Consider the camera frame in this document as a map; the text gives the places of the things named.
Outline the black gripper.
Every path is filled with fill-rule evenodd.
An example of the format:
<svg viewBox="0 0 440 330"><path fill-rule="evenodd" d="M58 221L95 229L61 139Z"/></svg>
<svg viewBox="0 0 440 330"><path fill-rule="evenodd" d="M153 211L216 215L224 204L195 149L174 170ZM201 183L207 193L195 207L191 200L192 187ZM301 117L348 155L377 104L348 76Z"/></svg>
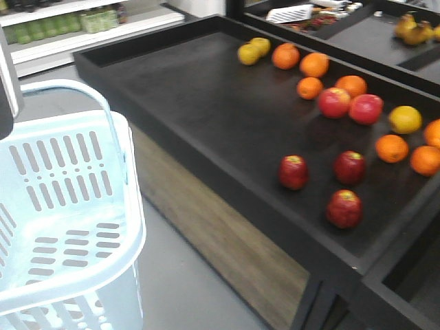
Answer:
<svg viewBox="0 0 440 330"><path fill-rule="evenodd" d="M23 109L23 94L5 34L1 34L1 139L11 134Z"/></svg>

